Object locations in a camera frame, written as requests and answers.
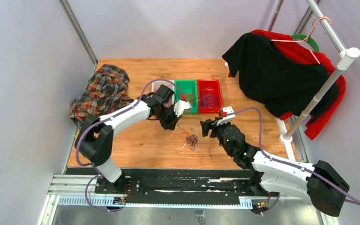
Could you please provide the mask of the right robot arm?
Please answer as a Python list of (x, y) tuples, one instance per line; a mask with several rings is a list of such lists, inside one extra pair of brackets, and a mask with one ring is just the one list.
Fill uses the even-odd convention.
[(274, 192), (310, 200), (320, 212), (338, 217), (350, 186), (326, 161), (296, 162), (266, 153), (246, 142), (231, 123), (219, 119), (201, 121), (202, 135), (217, 138), (229, 157), (242, 169), (253, 171), (249, 189), (254, 195)]

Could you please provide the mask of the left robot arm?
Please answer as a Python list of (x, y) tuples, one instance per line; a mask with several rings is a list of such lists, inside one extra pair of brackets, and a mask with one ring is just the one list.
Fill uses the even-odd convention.
[(125, 187), (122, 170), (111, 157), (113, 139), (124, 129), (155, 117), (165, 130), (174, 130), (183, 113), (192, 108), (182, 96), (170, 107), (165, 107), (174, 91), (161, 85), (156, 92), (142, 93), (138, 99), (120, 110), (104, 116), (88, 116), (75, 141), (76, 156), (84, 156), (97, 171), (100, 178), (107, 181), (107, 188), (114, 194)]

